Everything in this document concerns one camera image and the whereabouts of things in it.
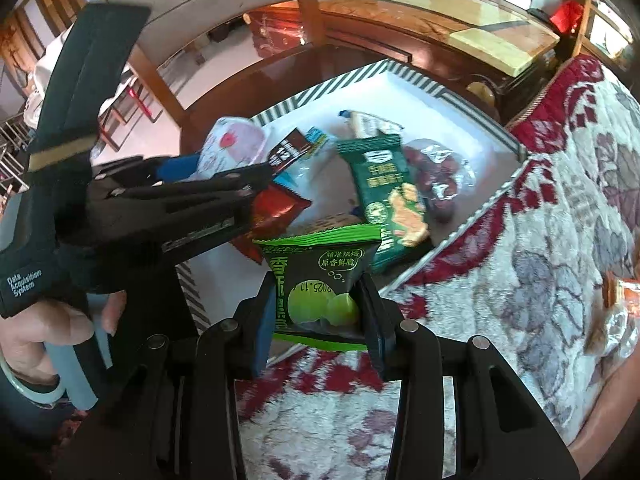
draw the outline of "human hand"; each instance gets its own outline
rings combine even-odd
[[[123,290],[109,295],[102,327],[114,335],[127,303]],[[31,384],[55,384],[57,373],[43,342],[77,345],[94,334],[87,316],[66,303],[41,300],[13,317],[0,318],[0,349],[17,377]]]

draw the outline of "red and white blanket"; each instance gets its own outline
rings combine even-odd
[[[601,272],[632,269],[640,107],[579,56],[511,131],[532,153],[524,172],[387,295],[437,335],[486,335],[570,443],[620,360],[585,346],[602,312]],[[444,476],[455,468],[450,381],[445,391]],[[237,392],[249,478],[384,478],[399,383],[381,383],[365,353],[305,349]]]

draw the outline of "printed grape image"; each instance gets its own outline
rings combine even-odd
[[[334,290],[319,280],[306,280],[289,293],[289,317],[296,323],[316,321],[326,313],[327,304],[335,297]]]
[[[358,306],[348,292],[329,300],[324,318],[333,326],[352,325],[358,322]]]

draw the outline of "dark green snack bar packet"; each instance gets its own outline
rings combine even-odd
[[[343,140],[337,149],[351,168],[366,221],[380,227],[382,242],[371,264],[380,272],[429,236],[400,136]]]
[[[351,225],[254,243],[276,278],[276,336],[323,350],[366,348],[349,291],[376,254],[378,226]]]

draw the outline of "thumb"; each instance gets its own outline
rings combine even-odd
[[[87,316],[60,301],[39,301],[8,321],[12,338],[21,342],[77,345],[94,334]]]

